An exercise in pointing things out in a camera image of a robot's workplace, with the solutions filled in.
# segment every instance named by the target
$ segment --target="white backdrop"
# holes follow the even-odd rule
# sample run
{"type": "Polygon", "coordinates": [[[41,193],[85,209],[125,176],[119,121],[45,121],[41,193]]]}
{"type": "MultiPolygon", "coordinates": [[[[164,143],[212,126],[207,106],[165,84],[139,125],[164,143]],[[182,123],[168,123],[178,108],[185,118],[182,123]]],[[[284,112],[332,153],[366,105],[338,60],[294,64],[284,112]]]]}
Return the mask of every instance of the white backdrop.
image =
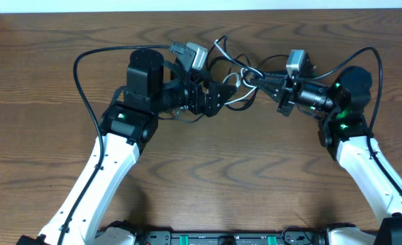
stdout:
{"type": "Polygon", "coordinates": [[[402,0],[0,0],[0,14],[360,8],[402,8],[402,0]]]}

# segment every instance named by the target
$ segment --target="wooden surface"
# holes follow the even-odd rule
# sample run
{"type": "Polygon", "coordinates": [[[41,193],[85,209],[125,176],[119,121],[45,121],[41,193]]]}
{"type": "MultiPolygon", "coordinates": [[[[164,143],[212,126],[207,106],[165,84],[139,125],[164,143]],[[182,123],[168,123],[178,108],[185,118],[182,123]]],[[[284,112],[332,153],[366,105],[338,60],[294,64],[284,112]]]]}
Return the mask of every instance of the wooden surface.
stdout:
{"type": "MultiPolygon", "coordinates": [[[[72,78],[80,53],[173,41],[210,46],[225,33],[233,55],[244,52],[257,63],[305,49],[320,74],[358,49],[375,46],[384,62],[384,90],[374,133],[402,177],[402,10],[4,14],[0,244],[37,235],[89,158],[96,135],[72,78]]],[[[81,62],[80,81],[97,115],[125,83],[128,59],[129,52],[121,51],[81,62]]],[[[284,62],[265,68],[282,68],[284,62]]],[[[376,78],[371,53],[353,64],[376,78]]],[[[220,79],[227,69],[216,67],[215,76],[220,79]]],[[[160,122],[102,224],[125,218],[175,230],[271,231],[351,222],[377,229],[354,181],[320,146],[317,123],[297,110],[286,118],[259,95],[244,112],[223,109],[192,125],[160,122]]],[[[372,95],[367,116],[376,86],[372,95]]]]}

